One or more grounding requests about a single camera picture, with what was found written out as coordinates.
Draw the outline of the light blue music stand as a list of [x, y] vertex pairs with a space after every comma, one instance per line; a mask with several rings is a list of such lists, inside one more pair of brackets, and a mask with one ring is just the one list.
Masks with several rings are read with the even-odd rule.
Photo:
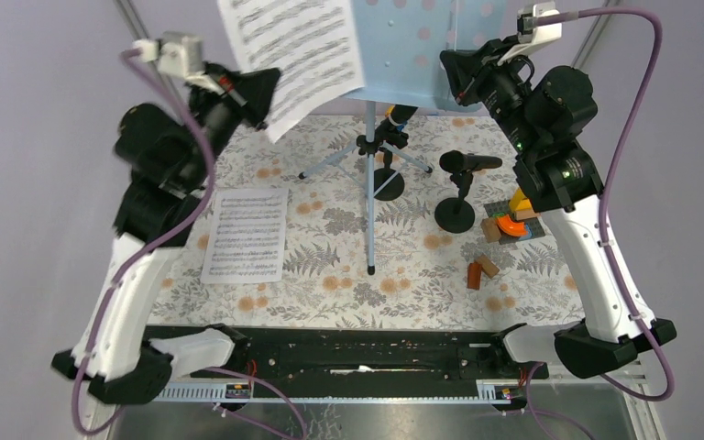
[[[306, 180], [327, 167], [343, 168], [352, 154], [364, 159], [364, 175], [357, 180], [367, 208], [367, 270], [376, 272], [375, 213], [373, 173], [383, 165], [383, 153], [368, 152], [378, 125], [379, 104], [410, 105], [418, 109], [458, 111], [439, 65], [442, 50], [479, 46], [487, 37], [497, 37], [503, 29], [507, 4], [504, 1], [355, 1], [359, 48], [365, 86], [349, 93], [365, 103], [365, 131], [343, 147], [302, 171]], [[402, 149], [384, 148], [407, 165], [427, 174], [433, 166], [412, 157]]]

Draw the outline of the sheet music page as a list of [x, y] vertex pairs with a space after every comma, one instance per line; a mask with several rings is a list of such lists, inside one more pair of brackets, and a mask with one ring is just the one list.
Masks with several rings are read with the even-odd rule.
[[349, 1], [235, 0], [217, 8], [239, 68], [280, 70], [266, 119], [271, 142], [317, 107], [365, 86]]
[[234, 189], [214, 199], [201, 274], [204, 284], [259, 284], [282, 279], [286, 188]]

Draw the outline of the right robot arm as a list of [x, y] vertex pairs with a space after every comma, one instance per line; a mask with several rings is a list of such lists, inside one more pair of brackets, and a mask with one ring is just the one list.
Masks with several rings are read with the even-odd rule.
[[574, 278], [583, 319], [550, 338], [575, 376], [605, 375], [676, 337], [638, 292], [616, 244], [604, 204], [609, 184], [578, 135], [597, 114], [586, 73], [566, 65], [538, 83], [521, 77], [528, 57], [505, 58], [511, 38], [477, 50], [445, 49], [439, 60], [459, 105], [483, 105], [512, 144], [524, 196], [555, 238]]

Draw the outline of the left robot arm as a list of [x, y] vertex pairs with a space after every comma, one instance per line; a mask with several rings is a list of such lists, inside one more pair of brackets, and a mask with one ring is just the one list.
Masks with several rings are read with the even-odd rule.
[[236, 329], [148, 327], [208, 175], [190, 128], [156, 104], [138, 104], [123, 114], [114, 152], [131, 169], [114, 221], [107, 275], [114, 294], [103, 318], [92, 319], [79, 344], [55, 354], [51, 366], [69, 379], [81, 377], [92, 397], [110, 405], [149, 403], [171, 380], [203, 369], [239, 375], [247, 367], [248, 339]]

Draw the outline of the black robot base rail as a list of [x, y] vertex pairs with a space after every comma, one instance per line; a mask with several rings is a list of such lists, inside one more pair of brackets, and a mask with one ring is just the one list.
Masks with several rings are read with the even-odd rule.
[[225, 368], [299, 399], [476, 398], [480, 384], [517, 385], [533, 362], [504, 351], [502, 331], [238, 326]]

